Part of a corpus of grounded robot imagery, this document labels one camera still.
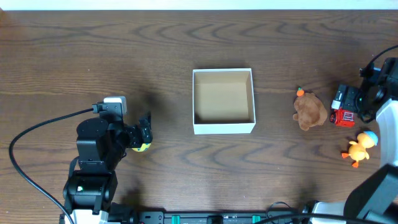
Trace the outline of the yellow and black toy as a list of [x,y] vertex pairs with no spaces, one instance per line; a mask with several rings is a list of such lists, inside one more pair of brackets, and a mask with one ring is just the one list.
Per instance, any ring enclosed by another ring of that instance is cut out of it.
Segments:
[[150,148],[151,143],[143,143],[140,147],[134,147],[132,150],[136,152],[145,152]]

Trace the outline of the brown plush capybara toy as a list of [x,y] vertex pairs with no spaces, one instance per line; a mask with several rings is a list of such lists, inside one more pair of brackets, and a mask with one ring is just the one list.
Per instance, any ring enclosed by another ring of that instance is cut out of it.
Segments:
[[315,126],[324,124],[328,117],[328,112],[323,103],[314,93],[305,92],[299,88],[296,92],[293,120],[298,122],[300,129],[308,131]]

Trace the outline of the orange toy duck blue cap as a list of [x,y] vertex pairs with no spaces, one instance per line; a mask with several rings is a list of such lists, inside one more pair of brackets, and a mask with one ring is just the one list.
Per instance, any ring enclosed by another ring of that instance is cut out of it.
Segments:
[[357,135],[355,141],[349,142],[350,147],[347,151],[342,152],[341,156],[344,159],[350,157],[353,160],[351,166],[358,168],[360,161],[370,158],[367,149],[377,146],[378,142],[379,138],[374,132],[364,131]]

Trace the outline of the red toy car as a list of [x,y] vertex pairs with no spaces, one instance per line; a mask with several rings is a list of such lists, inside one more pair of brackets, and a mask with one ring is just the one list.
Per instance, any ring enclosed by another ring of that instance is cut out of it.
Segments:
[[352,128],[355,124],[354,113],[348,110],[334,110],[330,115],[330,122],[336,126]]

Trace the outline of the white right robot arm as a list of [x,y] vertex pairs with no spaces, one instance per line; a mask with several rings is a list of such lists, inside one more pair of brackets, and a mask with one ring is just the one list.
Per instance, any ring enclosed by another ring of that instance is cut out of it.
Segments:
[[359,88],[347,86],[336,94],[336,102],[365,123],[376,121],[381,145],[380,168],[355,188],[345,202],[317,202],[310,213],[344,216],[378,223],[397,223],[397,58],[390,57],[381,68],[370,62],[360,71]]

